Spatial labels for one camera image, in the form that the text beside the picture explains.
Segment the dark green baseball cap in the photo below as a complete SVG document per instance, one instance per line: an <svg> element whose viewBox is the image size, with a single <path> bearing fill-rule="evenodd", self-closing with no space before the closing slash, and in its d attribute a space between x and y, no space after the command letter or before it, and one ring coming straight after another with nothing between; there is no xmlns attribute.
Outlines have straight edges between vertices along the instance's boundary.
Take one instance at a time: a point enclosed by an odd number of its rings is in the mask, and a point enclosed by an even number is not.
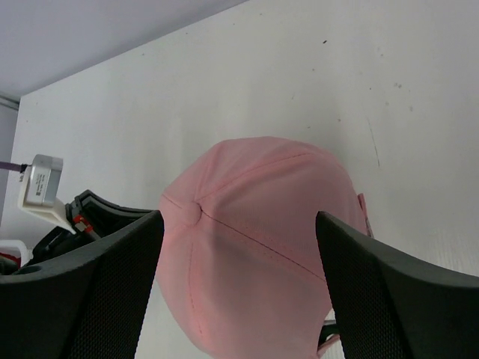
<svg viewBox="0 0 479 359"><path fill-rule="evenodd" d="M318 346L321 347L339 335L338 324L335 319L326 319L321 328Z"/></svg>

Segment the pink baseball cap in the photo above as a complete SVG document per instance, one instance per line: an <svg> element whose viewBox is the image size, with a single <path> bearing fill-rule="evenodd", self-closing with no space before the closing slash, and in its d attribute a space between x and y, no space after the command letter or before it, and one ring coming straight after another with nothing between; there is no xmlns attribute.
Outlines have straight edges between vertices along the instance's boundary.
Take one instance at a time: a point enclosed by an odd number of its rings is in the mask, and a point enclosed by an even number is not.
<svg viewBox="0 0 479 359"><path fill-rule="evenodd" d="M156 279L177 324L213 358L320 358L332 310L318 212L369 233L364 196L325 150L222 141L162 193Z"/></svg>

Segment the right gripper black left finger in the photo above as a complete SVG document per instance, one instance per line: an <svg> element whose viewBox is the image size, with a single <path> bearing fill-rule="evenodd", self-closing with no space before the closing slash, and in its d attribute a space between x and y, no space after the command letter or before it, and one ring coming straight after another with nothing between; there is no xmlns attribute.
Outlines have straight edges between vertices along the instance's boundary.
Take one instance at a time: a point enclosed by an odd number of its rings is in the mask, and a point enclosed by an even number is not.
<svg viewBox="0 0 479 359"><path fill-rule="evenodd" d="M152 211L1 276L1 357L135 357L163 232L160 212Z"/></svg>

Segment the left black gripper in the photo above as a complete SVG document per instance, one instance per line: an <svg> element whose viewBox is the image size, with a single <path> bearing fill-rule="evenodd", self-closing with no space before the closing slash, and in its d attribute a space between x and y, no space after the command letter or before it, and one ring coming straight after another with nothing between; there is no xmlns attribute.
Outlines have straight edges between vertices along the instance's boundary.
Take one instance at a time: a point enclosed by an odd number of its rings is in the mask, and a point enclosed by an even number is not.
<svg viewBox="0 0 479 359"><path fill-rule="evenodd" d="M90 190L76 196L65 209L73 232L59 226L51 230L34 247L29 265L59 257L109 236L150 212L108 202Z"/></svg>

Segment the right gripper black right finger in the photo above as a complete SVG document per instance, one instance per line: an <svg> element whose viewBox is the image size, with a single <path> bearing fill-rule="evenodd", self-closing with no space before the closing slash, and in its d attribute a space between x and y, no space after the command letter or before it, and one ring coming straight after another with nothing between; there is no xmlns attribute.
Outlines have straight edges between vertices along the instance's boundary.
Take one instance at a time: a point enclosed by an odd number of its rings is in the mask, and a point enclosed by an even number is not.
<svg viewBox="0 0 479 359"><path fill-rule="evenodd" d="M420 260L326 212L316 234L346 358L477 358L478 278Z"/></svg>

